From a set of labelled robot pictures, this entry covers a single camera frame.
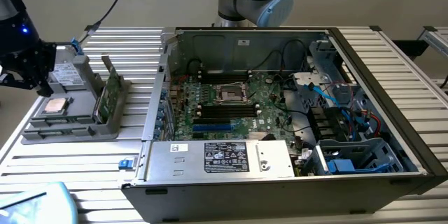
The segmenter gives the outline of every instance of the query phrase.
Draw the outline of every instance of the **capacitor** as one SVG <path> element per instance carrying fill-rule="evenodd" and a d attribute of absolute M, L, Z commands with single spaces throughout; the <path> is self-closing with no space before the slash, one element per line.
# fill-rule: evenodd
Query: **capacitor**
<path fill-rule="evenodd" d="M 265 78 L 263 82 L 270 85 L 273 83 L 273 80 L 270 78 Z"/>

